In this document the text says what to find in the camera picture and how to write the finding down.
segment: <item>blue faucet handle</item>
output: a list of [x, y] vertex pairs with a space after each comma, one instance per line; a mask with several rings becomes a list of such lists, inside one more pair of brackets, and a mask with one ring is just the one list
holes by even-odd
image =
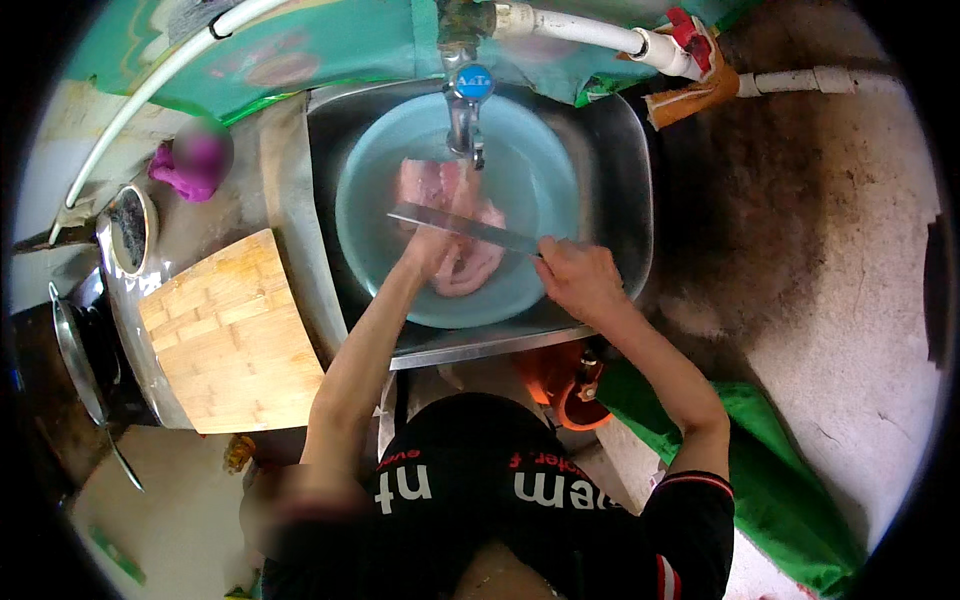
[[461, 67], [454, 74], [452, 83], [454, 92], [465, 100], [479, 102], [493, 93], [493, 75], [480, 64]]

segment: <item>white lettering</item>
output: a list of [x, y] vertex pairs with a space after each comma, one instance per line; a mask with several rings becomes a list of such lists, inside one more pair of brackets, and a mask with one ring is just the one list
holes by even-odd
[[390, 491], [390, 473], [383, 471], [380, 473], [380, 493], [373, 497], [374, 502], [380, 503], [380, 512], [389, 515], [393, 509], [390, 508], [390, 501], [394, 499]]
[[407, 467], [400, 467], [396, 470], [396, 482], [400, 486], [400, 495], [407, 500], [416, 500], [417, 498], [430, 499], [430, 482], [426, 478], [426, 466], [417, 465], [417, 491], [411, 492], [407, 486]]
[[517, 498], [521, 500], [526, 500], [527, 502], [537, 501], [538, 504], [542, 506], [556, 506], [557, 508], [564, 507], [564, 477], [562, 475], [554, 475], [555, 482], [553, 486], [553, 497], [549, 500], [543, 494], [544, 483], [546, 480], [546, 473], [537, 473], [534, 476], [534, 494], [527, 495], [523, 489], [523, 473], [517, 473], [514, 475], [514, 493]]
[[593, 486], [583, 479], [573, 482], [570, 485], [570, 501], [573, 502], [573, 508], [593, 510]]

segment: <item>person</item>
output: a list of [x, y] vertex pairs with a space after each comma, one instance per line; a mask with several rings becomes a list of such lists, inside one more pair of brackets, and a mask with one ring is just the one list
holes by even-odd
[[639, 516], [530, 410], [483, 394], [423, 408], [358, 483], [396, 337], [449, 244], [443, 231], [417, 230], [330, 365], [298, 476], [283, 483], [264, 597], [469, 597], [461, 580], [491, 540], [570, 600], [721, 597], [733, 548], [730, 422], [703, 375], [634, 308], [605, 248], [544, 237], [535, 264], [549, 298], [618, 348], [683, 432]]

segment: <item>stainless steel sink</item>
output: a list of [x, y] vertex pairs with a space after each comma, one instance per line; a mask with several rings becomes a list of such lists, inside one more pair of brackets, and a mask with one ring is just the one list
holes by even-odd
[[[314, 197], [347, 330], [353, 328], [371, 298], [353, 277], [337, 238], [334, 200], [341, 168], [360, 135], [382, 114], [417, 96], [438, 92], [440, 87], [439, 80], [340, 85], [321, 88], [311, 96], [307, 127]], [[650, 160], [636, 114], [617, 95], [574, 108], [525, 88], [500, 85], [496, 93], [532, 110], [561, 139], [580, 187], [581, 239], [611, 249], [627, 292], [636, 299], [646, 283], [653, 255]], [[480, 124], [482, 127], [482, 109]], [[540, 348], [592, 333], [547, 298], [507, 321], [482, 327], [445, 330], [407, 322], [400, 331], [391, 369]]]

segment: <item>light blue basin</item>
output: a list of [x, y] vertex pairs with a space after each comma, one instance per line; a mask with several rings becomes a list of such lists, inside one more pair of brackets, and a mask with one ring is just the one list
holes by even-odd
[[[403, 252], [403, 237], [387, 217], [396, 201], [396, 172], [404, 158], [452, 160], [443, 94], [393, 108], [357, 141], [340, 174], [337, 236], [354, 276], [372, 296]], [[481, 191], [502, 210], [507, 229], [539, 238], [577, 239], [579, 198], [573, 166], [560, 139], [533, 112], [499, 96], [480, 109], [487, 165]], [[530, 308], [543, 286], [528, 256], [506, 252], [487, 283], [461, 298], [427, 285], [408, 319], [454, 329], [503, 321]]]

